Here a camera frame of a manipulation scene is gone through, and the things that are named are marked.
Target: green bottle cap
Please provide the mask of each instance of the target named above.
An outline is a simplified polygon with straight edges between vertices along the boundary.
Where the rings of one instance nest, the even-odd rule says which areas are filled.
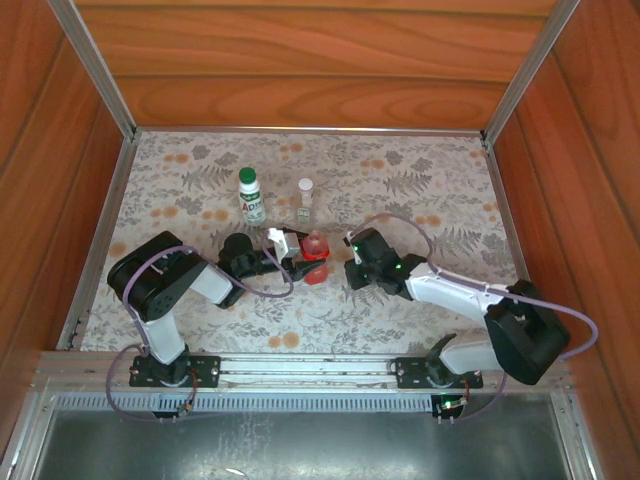
[[[244,167],[240,169],[240,181],[246,185],[250,185],[256,181],[256,171],[251,167]]]

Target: enclosure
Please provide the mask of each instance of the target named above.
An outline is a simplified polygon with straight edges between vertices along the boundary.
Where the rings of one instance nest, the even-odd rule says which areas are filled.
[[[3,475],[640,473],[640,380],[629,371],[640,346],[637,2],[5,3]],[[201,389],[193,415],[216,416],[175,431],[121,421],[105,378],[140,336],[107,274],[165,230],[214,261],[233,233],[257,245],[237,197],[245,166],[258,173],[266,227],[299,227],[296,185],[313,179],[327,281],[226,310],[187,292],[174,309],[180,334],[192,352],[221,357],[218,386]],[[433,402],[464,386],[401,389],[389,362],[478,324],[350,288],[343,238],[382,212],[424,228],[443,268],[528,279],[585,312],[597,343],[532,386],[509,378],[501,389],[502,372],[483,371],[465,409],[501,393],[492,410],[440,425]],[[426,255],[397,222],[375,228],[399,254]],[[286,289],[277,274],[247,283]],[[582,322],[559,317],[569,349],[588,340]],[[129,387],[132,359],[114,375],[119,405],[167,412],[189,393]],[[144,441],[156,454],[143,460],[131,452]],[[77,460],[61,464],[70,452]]]

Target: red object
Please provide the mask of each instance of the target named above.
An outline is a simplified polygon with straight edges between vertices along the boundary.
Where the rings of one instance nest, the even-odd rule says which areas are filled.
[[[317,230],[312,230],[309,235],[302,240],[302,256],[305,260],[320,260],[329,256],[329,244],[327,239]],[[329,267],[325,262],[318,268],[313,269],[304,277],[304,281],[309,285],[317,285],[324,282],[329,276]]]

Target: small glass vial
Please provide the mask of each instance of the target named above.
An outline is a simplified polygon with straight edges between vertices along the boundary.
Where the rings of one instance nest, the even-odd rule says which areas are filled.
[[[311,223],[311,210],[313,207],[313,182],[310,178],[301,178],[298,182],[300,201],[298,203],[298,225]]]
[[[325,236],[317,230],[311,230],[311,233],[302,240],[302,256],[305,260],[326,259],[329,256],[329,243]],[[324,282],[328,276],[329,267],[325,261],[323,265],[307,273],[304,281],[309,285],[317,285]]]

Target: floral tablecloth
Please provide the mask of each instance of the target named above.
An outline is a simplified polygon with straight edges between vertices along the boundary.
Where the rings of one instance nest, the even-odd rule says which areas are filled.
[[[470,137],[146,132],[111,239],[82,342],[83,350],[117,350],[139,337],[106,274],[122,256],[163,230],[216,259],[233,232],[257,239],[239,210],[237,174],[252,166],[262,185],[265,226],[296,228],[297,182],[310,177],[318,229],[329,237],[329,278],[296,285],[273,300],[245,294],[229,310],[191,291],[176,305],[191,350],[221,353],[421,353],[446,333],[474,328],[431,304],[387,296],[377,287],[350,291],[342,238],[378,212],[416,220],[436,241],[442,267],[510,283],[515,268],[480,140]],[[402,256],[427,246],[399,221],[378,222]],[[279,274],[248,280],[284,290]]]

